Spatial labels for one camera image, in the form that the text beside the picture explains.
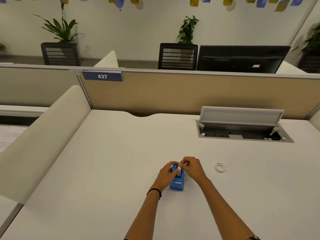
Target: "open lid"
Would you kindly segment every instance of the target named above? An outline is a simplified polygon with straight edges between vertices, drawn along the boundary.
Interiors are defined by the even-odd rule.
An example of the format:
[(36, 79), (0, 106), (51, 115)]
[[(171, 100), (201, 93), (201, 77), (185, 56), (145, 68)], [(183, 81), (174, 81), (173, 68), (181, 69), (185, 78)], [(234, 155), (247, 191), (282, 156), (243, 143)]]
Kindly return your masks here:
[(199, 122), (205, 124), (277, 126), (284, 112), (282, 109), (203, 106)]

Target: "black monitor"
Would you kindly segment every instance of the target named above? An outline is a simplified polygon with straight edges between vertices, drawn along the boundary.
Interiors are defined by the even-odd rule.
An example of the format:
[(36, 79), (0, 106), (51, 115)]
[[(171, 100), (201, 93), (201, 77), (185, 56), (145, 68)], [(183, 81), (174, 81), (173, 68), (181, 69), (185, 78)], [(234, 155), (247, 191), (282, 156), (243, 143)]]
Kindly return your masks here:
[(275, 73), (290, 46), (201, 45), (197, 71)]

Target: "hand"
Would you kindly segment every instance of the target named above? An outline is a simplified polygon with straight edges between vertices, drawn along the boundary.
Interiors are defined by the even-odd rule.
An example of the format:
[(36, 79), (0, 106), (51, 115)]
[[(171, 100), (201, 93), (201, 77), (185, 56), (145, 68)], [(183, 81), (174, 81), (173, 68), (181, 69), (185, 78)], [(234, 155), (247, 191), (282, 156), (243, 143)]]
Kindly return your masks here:
[(179, 166), (197, 183), (207, 178), (200, 160), (193, 156), (185, 156), (179, 163)]
[(178, 164), (178, 162), (177, 161), (168, 162), (162, 169), (160, 169), (158, 177), (155, 179), (155, 182), (153, 183), (150, 189), (157, 188), (162, 192), (165, 188), (168, 187), (168, 185), (172, 182), (174, 177), (181, 170), (177, 168), (171, 174), (169, 174), (171, 171), (171, 166), (174, 164)]

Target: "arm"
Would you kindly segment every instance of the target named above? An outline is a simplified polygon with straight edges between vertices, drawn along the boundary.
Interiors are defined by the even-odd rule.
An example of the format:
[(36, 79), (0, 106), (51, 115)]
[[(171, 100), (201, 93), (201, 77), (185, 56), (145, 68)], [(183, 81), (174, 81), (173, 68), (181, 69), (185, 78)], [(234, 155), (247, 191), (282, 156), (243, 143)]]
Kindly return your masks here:
[(207, 178), (199, 159), (185, 157), (180, 167), (202, 189), (223, 240), (246, 240), (254, 236), (250, 228), (223, 199), (210, 179)]
[[(169, 174), (171, 171), (171, 166), (173, 164), (178, 164), (177, 161), (171, 161), (167, 163), (159, 172), (154, 184), (150, 189), (156, 188), (162, 192), (174, 177), (178, 174), (179, 169), (176, 169), (173, 173)], [(125, 239), (130, 240), (152, 240), (153, 230), (155, 227), (156, 212), (159, 201), (159, 192), (156, 190), (151, 190), (146, 199), (141, 206), (136, 218), (134, 219), (132, 225), (130, 226)]]

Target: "green plant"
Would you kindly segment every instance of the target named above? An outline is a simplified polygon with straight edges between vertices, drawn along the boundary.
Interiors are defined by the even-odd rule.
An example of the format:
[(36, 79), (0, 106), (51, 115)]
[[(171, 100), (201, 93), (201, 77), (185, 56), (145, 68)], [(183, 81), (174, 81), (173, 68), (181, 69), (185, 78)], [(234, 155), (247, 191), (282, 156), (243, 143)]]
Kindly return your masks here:
[(62, 21), (62, 27), (59, 24), (59, 22), (56, 19), (53, 19), (54, 25), (50, 23), (48, 20), (44, 19), (43, 17), (40, 17), (39, 15), (33, 14), (37, 17), (42, 18), (47, 23), (44, 24), (47, 28), (44, 28), (45, 30), (48, 30), (51, 33), (54, 33), (58, 37), (54, 37), (54, 39), (60, 40), (59, 42), (62, 43), (69, 43), (71, 41), (74, 41), (74, 37), (77, 35), (83, 35), (83, 33), (76, 33), (71, 36), (71, 29), (74, 27), (74, 25), (77, 24), (76, 20), (72, 20), (69, 24), (66, 22), (66, 20), (63, 18), (63, 9), (64, 9), (64, 3), (61, 2), (61, 21)]
[(0, 51), (5, 51), (7, 47), (4, 44), (0, 43)]
[(311, 29), (312, 34), (310, 38), (305, 40), (306, 46), (302, 49), (302, 51), (310, 51), (320, 49), (320, 23), (313, 29)]
[(178, 37), (181, 36), (180, 41), (178, 42), (180, 44), (192, 44), (193, 31), (196, 24), (200, 22), (195, 16), (192, 16), (192, 18), (186, 16), (186, 18), (187, 19), (183, 20), (183, 25), (181, 26), (178, 35)]

